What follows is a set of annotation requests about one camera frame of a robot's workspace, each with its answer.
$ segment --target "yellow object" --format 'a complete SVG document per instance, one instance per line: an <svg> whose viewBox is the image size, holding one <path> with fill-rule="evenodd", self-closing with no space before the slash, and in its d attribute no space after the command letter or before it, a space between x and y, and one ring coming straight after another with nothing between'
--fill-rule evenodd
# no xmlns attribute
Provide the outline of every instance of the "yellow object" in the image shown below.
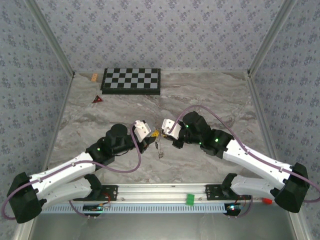
<svg viewBox="0 0 320 240"><path fill-rule="evenodd" d="M152 134L151 134L151 137L158 137L160 134L160 132L158 130L155 130Z"/></svg>
<svg viewBox="0 0 320 240"><path fill-rule="evenodd" d="M92 82L96 82L96 81L97 81L97 78L98 78L98 73L94 73L94 74L92 75L91 81L92 81Z"/></svg>

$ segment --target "wall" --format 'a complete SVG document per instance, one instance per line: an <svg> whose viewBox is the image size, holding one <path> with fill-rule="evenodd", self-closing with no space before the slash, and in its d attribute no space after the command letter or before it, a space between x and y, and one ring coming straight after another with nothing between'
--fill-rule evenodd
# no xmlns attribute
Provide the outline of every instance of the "wall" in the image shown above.
<svg viewBox="0 0 320 240"><path fill-rule="evenodd" d="M69 78L24 2L1 1L0 9L2 204L15 175L41 170ZM15 226L1 218L0 239L9 240Z"/></svg>
<svg viewBox="0 0 320 240"><path fill-rule="evenodd" d="M254 79L281 160L305 165L320 184L320 2L299 0ZM308 199L319 196L315 189ZM320 239L320 203L306 204Z"/></svg>
<svg viewBox="0 0 320 240"><path fill-rule="evenodd" d="M73 70L246 70L282 0L38 0Z"/></svg>

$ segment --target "small wooden block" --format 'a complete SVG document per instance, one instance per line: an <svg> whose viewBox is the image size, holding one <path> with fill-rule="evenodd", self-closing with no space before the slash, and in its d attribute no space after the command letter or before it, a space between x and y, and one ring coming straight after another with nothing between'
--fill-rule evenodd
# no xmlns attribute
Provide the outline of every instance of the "small wooden block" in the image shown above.
<svg viewBox="0 0 320 240"><path fill-rule="evenodd" d="M98 78L98 73L94 73L94 74L92 75L91 81L92 81L92 82L96 82L96 81L97 81L97 78Z"/></svg>

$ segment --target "red clip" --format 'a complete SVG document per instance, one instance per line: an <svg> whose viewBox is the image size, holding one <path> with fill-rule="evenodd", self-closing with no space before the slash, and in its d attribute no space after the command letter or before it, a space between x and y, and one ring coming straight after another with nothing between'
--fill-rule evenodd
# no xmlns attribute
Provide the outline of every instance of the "red clip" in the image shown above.
<svg viewBox="0 0 320 240"><path fill-rule="evenodd" d="M95 99L93 100L93 104L95 104L95 103L100 103L100 102L103 102L103 100L102 100L102 98L101 97L99 97L98 95L95 97Z"/></svg>
<svg viewBox="0 0 320 240"><path fill-rule="evenodd" d="M269 199L269 198L262 198L262 202L264 203L264 204L267 204L267 205L270 205L270 204L272 204L272 200L271 199Z"/></svg>

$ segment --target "green block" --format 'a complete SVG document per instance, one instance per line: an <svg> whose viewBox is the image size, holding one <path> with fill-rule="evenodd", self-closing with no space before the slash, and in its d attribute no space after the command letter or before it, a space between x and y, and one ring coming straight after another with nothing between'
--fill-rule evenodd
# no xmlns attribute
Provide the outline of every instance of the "green block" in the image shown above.
<svg viewBox="0 0 320 240"><path fill-rule="evenodd" d="M186 204L188 206L193 206L195 203L195 195L188 193L186 195Z"/></svg>

